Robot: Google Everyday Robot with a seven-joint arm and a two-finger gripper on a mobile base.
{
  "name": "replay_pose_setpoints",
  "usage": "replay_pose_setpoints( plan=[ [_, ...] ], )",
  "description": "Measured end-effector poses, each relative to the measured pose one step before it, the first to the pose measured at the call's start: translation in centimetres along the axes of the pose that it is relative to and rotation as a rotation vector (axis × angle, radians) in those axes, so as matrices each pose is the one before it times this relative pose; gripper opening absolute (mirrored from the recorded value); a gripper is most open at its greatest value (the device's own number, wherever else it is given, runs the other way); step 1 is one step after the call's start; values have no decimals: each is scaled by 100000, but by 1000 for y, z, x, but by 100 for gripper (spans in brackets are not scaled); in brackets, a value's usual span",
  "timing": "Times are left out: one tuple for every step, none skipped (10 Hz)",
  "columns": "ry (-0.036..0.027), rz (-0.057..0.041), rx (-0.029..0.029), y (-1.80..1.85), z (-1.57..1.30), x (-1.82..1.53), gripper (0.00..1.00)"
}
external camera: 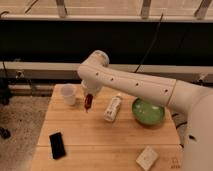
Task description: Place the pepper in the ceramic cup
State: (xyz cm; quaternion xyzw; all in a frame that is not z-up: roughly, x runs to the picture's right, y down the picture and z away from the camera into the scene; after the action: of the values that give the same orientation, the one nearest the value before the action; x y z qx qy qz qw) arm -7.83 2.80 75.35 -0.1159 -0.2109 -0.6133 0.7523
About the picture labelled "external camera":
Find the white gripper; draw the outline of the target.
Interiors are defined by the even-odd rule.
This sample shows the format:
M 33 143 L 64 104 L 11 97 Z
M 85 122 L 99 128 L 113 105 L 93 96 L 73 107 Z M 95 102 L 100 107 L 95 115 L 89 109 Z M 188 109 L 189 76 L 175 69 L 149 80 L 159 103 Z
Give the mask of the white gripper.
M 85 80 L 81 82 L 81 87 L 83 89 L 85 96 L 92 95 L 93 97 L 95 97 L 101 90 L 100 85 L 96 85 L 96 84 L 93 84 L 92 82 L 88 82 Z

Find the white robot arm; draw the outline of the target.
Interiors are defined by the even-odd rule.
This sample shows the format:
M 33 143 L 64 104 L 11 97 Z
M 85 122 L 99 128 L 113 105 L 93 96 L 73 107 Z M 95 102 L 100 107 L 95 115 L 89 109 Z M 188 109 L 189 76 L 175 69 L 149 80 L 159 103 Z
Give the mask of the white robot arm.
M 85 95 L 103 86 L 187 115 L 181 171 L 213 171 L 213 88 L 181 80 L 110 69 L 107 54 L 93 51 L 78 67 Z

